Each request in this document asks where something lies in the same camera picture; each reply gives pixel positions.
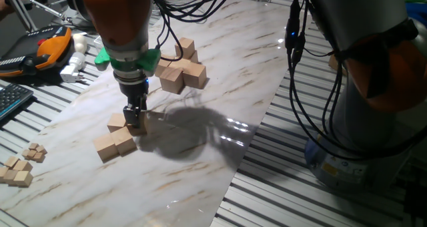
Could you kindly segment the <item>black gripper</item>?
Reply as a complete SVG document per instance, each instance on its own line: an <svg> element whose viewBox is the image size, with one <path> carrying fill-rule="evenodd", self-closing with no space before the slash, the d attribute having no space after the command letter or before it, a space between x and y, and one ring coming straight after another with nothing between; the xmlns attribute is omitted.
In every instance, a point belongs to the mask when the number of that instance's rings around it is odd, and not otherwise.
<svg viewBox="0 0 427 227"><path fill-rule="evenodd" d="M127 104L123 108L123 115L127 124L138 128L139 127L139 115L145 116L147 111L147 95L149 84L147 78L141 81L126 83L119 82L120 91L127 97ZM140 103L139 109L132 103Z"/></svg>

